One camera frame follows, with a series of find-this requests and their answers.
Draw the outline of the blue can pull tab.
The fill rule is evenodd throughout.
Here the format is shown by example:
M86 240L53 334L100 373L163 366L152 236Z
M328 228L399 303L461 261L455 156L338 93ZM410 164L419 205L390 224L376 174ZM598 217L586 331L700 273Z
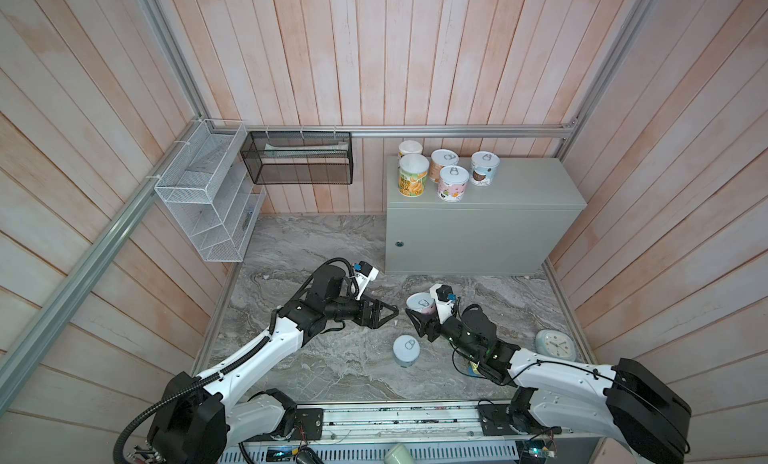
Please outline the blue can pull tab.
M401 335L393 343L393 355L396 363L404 368L412 366L420 356L418 339L410 335Z

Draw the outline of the tall can green label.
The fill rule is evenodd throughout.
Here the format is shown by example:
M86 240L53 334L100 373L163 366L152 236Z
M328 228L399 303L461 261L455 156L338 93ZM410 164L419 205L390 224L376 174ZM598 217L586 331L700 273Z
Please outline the tall can green label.
M405 197L424 193L430 161L421 154L405 154L399 160L398 189Z

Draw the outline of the yellow can white lid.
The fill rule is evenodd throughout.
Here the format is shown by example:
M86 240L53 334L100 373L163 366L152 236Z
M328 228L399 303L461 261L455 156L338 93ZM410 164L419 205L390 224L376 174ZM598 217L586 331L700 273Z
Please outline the yellow can white lid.
M400 158L411 154L421 155L422 153L423 145L416 140L404 140L398 144L398 155Z

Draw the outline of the pink can pull tab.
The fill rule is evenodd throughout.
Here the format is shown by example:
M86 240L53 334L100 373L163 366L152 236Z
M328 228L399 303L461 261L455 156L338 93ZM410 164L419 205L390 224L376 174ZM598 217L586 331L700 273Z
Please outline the pink can pull tab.
M440 170L438 196L446 202L460 201L466 191L469 172L458 165L445 166Z

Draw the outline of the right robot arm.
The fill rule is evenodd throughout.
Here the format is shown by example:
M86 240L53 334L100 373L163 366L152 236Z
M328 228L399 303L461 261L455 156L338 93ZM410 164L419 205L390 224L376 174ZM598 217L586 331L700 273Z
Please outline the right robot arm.
M510 410L522 432L561 427L593 433L651 463L681 463L691 450L690 405L633 359L590 365L542 356L500 339L478 305L445 317L406 313L419 336L445 339L479 376L515 388Z

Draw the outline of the pink can white lid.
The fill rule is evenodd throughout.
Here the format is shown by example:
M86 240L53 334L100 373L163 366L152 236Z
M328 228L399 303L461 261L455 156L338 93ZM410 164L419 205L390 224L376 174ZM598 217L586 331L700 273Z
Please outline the pink can white lid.
M412 294L407 298L406 306L408 309L424 315L433 315L436 312L435 300L429 292Z

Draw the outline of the orange can pull tab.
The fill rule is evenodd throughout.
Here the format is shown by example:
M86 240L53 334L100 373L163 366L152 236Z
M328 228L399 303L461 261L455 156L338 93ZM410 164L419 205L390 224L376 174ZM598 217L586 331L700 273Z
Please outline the orange can pull tab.
M440 172L446 166L456 165L459 156L449 149L436 149L430 155L430 167L428 176L432 182L438 183Z

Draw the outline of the silver can pull tab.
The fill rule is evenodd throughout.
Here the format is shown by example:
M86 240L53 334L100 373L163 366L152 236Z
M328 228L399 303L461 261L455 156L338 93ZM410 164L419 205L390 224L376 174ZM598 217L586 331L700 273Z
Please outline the silver can pull tab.
M494 153L478 151L471 156L470 182L479 187L489 186L495 177L501 159Z

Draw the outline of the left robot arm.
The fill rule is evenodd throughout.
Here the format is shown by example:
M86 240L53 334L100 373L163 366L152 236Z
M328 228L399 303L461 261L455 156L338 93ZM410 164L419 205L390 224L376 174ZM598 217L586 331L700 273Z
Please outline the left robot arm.
M341 331L346 322L378 329L397 317L396 307L365 293L378 274L365 261L325 261L250 342L197 375L175 375L162 398L119 434L113 461L216 463L228 447L251 437L291 433L296 404L284 393L269 389L248 402L242 397L314 337Z

